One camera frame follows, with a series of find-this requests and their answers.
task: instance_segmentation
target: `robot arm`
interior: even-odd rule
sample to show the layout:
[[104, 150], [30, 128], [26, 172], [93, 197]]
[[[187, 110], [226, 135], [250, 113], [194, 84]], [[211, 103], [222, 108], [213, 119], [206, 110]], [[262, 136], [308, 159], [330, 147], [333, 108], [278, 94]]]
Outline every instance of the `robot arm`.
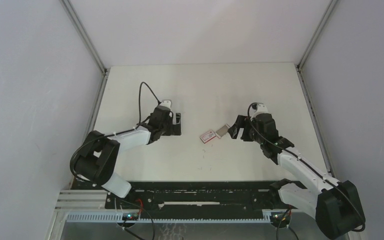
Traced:
[[90, 132], [70, 161], [71, 172], [124, 198], [131, 185], [114, 171], [118, 153], [152, 144], [161, 136], [181, 135], [181, 115], [174, 116], [171, 105], [170, 100], [163, 100], [145, 121], [123, 133]]
[[[252, 116], [249, 114], [251, 107], [255, 110]], [[278, 181], [270, 190], [274, 201], [294, 206], [314, 218], [330, 239], [364, 226], [365, 217], [356, 186], [321, 171], [305, 159], [292, 142], [279, 136], [276, 122], [263, 103], [251, 104], [248, 115], [238, 115], [228, 132], [236, 139], [241, 131], [241, 140], [257, 142], [267, 158], [288, 170], [306, 187], [302, 189], [288, 179]]]

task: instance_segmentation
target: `metal frame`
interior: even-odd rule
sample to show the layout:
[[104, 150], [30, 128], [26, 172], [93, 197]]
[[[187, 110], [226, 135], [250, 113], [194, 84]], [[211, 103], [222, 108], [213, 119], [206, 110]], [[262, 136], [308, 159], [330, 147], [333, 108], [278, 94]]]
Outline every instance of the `metal frame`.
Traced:
[[[332, 16], [338, 2], [340, 0], [331, 0], [326, 12], [324, 13], [320, 23], [317, 26], [316, 31], [314, 32], [308, 46], [306, 47], [299, 64], [296, 66], [297, 74], [299, 77], [299, 82], [307, 103], [308, 110], [310, 112], [311, 120], [314, 125], [316, 132], [317, 140], [321, 148], [322, 156], [325, 161], [326, 167], [331, 174], [333, 174], [332, 165], [330, 163], [329, 153], [326, 148], [326, 144], [323, 140], [323, 136], [320, 131], [319, 122], [317, 120], [317, 115], [312, 106], [311, 96], [307, 91], [306, 82], [302, 76], [302, 69], [313, 50], [317, 40], [319, 39], [324, 27], [326, 26], [328, 20]], [[79, 16], [77, 15], [73, 4], [70, 0], [60, 0], [61, 5], [65, 9], [68, 17], [70, 18], [74, 28], [79, 34], [80, 38], [83, 41], [83, 44], [91, 54], [93, 60], [95, 61], [97, 67], [102, 72], [101, 84], [96, 94], [94, 101], [94, 107], [91, 112], [91, 116], [88, 121], [87, 129], [85, 136], [90, 132], [95, 125], [98, 111], [101, 105], [101, 101], [104, 95], [105, 86], [108, 80], [109, 71], [105, 68], [104, 63], [97, 50], [95, 49], [92, 41], [87, 34], [85, 27], [80, 21]], [[55, 210], [47, 231], [46, 240], [60, 240], [63, 234], [63, 229], [65, 222], [83, 222], [83, 223], [109, 223], [109, 222], [120, 222], [123, 217], [123, 213], [136, 213], [137, 209], [123, 209], [122, 212], [117, 212], [113, 209], [104, 209], [105, 203], [108, 200], [107, 192], [104, 190], [62, 190], [60, 192], [58, 201], [55, 206]], [[203, 219], [192, 219], [192, 220], [182, 220], [182, 219], [155, 219], [156, 223], [172, 223], [173, 221], [182, 222], [182, 223], [269, 223], [270, 216], [272, 212], [283, 211], [283, 209], [263, 209], [262, 218], [259, 219], [226, 219], [226, 220], [203, 220]], [[149, 219], [140, 219], [138, 222], [147, 223]], [[350, 232], [347, 235], [348, 239], [351, 240], [361, 240], [366, 239], [365, 234]]]

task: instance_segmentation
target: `gray floor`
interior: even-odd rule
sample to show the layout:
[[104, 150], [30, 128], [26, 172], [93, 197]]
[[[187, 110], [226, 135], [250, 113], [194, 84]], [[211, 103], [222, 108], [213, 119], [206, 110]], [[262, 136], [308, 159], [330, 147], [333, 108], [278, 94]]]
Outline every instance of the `gray floor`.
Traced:
[[[276, 229], [267, 223], [157, 223], [155, 240], [275, 240]], [[292, 217], [290, 226], [300, 240], [327, 239], [316, 222], [303, 213]], [[136, 224], [130, 228], [140, 237], [152, 238], [152, 225]], [[135, 240], [116, 223], [68, 222], [63, 231], [63, 240]], [[287, 229], [279, 230], [280, 240], [295, 240]]]

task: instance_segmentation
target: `red and white box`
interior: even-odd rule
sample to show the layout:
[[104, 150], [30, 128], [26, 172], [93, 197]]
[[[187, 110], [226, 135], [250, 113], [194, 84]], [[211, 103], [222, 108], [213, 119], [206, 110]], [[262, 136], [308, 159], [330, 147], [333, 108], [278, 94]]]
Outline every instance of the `red and white box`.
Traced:
[[209, 130], [206, 133], [202, 134], [199, 138], [201, 141], [206, 144], [208, 143], [211, 139], [216, 137], [216, 133], [213, 130]]

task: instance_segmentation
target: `table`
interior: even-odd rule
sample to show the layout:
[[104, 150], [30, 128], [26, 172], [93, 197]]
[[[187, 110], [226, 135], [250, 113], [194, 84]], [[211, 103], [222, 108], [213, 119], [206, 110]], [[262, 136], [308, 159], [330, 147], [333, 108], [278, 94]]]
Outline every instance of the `table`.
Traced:
[[[252, 102], [263, 102], [279, 134], [303, 156], [326, 171], [316, 132], [292, 63], [229, 63], [113, 66], [94, 129], [112, 133], [139, 120], [138, 94], [147, 82], [160, 100], [172, 100], [181, 113], [182, 135], [118, 154], [115, 171], [127, 181], [271, 181], [296, 180], [267, 159], [255, 142], [227, 134], [203, 144], [200, 135], [232, 125]], [[142, 88], [142, 119], [156, 100]]]

